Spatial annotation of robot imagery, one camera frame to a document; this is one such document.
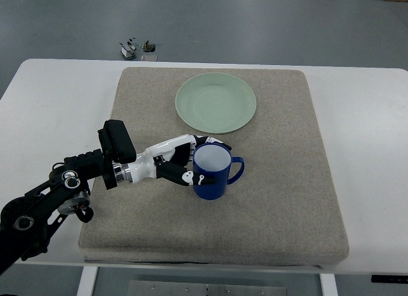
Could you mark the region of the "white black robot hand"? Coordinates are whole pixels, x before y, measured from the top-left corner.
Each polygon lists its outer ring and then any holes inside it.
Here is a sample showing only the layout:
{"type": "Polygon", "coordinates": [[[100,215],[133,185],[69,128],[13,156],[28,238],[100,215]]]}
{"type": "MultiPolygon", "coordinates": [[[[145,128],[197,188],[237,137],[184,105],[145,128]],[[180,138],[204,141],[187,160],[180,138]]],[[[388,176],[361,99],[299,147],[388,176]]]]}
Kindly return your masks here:
{"type": "Polygon", "coordinates": [[[209,143],[231,150],[229,145],[214,137],[182,135],[146,148],[132,163],[114,163],[116,180],[135,184],[145,178],[164,178],[182,186],[213,184],[215,179],[208,173],[195,173],[186,168],[193,160],[194,151],[209,143]]]}

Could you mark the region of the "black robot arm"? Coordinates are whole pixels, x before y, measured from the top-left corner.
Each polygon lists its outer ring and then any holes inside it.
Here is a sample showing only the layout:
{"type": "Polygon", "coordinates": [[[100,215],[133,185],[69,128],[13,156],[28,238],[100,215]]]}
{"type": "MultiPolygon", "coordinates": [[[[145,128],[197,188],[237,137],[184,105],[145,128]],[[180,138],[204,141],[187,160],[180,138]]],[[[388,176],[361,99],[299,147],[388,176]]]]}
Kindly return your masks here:
{"type": "Polygon", "coordinates": [[[102,177],[106,189],[125,178],[116,164],[136,159],[123,121],[109,119],[98,131],[100,149],[65,158],[44,183],[8,202],[1,211],[1,272],[18,259],[47,252],[50,238],[71,214],[87,223],[93,217],[88,181],[102,177]]]}

